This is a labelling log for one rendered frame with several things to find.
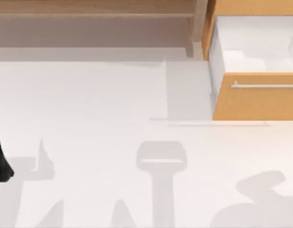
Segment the pulled-out drawer with grey inside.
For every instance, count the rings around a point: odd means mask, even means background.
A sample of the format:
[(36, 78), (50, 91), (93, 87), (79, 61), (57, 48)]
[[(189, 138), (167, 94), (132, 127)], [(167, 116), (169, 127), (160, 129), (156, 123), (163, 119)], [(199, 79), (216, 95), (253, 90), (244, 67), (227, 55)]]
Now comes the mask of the pulled-out drawer with grey inside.
[(293, 16), (218, 16), (208, 57), (213, 102), (224, 73), (293, 73)]

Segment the pale wooden drawer front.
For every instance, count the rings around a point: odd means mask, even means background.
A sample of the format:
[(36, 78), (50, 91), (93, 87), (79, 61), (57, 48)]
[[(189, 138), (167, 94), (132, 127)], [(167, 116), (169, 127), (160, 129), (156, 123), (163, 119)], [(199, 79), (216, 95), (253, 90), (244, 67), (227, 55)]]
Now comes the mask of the pale wooden drawer front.
[(293, 73), (224, 73), (215, 121), (293, 121), (293, 88), (231, 88), (238, 84), (293, 84)]

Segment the wooden cupboard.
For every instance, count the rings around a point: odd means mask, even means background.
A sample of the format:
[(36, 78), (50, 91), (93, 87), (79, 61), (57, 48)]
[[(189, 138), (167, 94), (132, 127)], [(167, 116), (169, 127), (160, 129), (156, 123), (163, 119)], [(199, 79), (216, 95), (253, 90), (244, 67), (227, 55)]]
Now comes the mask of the wooden cupboard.
[(201, 37), (205, 61), (208, 61), (216, 16), (293, 16), (293, 0), (208, 0)]

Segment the open wooden shelf unit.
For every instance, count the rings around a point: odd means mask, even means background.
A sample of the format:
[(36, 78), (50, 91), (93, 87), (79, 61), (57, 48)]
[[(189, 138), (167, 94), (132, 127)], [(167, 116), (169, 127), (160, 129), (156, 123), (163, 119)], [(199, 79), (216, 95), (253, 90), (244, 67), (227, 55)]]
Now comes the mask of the open wooden shelf unit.
[(208, 0), (0, 0), (0, 48), (183, 48)]

